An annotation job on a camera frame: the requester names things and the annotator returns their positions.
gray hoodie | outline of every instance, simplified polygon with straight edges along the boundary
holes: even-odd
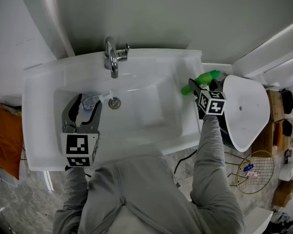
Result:
[[[215,116],[204,117],[190,195],[192,202],[178,190],[161,157],[132,157],[102,165],[88,183],[83,168],[71,168],[53,233],[104,234],[124,205],[164,234],[244,233],[244,217],[227,182]]]

small bottle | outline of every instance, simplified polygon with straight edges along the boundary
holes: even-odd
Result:
[[[201,74],[198,78],[194,79],[199,85],[210,84],[211,80],[216,79],[220,75],[220,71],[213,70],[210,72],[206,72]],[[181,93],[186,96],[191,94],[191,89],[189,85],[184,86],[181,89]]]

orange cushion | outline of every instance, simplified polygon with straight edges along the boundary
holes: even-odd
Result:
[[[0,167],[19,179],[23,131],[21,116],[0,107]]]

gold wire rack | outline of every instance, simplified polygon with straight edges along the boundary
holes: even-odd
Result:
[[[245,194],[254,194],[262,190],[270,181],[274,171],[274,161],[270,153],[266,151],[257,151],[246,158],[241,158],[237,155],[227,153],[231,156],[242,159],[243,161],[239,164],[226,162],[226,164],[238,166],[237,173],[230,173],[235,175],[235,185],[241,192]]]

gray sleeve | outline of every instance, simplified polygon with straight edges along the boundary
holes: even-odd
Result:
[[[63,209],[56,211],[53,234],[77,233],[88,189],[83,168],[70,168],[66,171],[64,185],[65,200]]]
[[[216,116],[204,116],[190,195],[211,233],[244,233],[243,213],[227,181],[224,147]]]

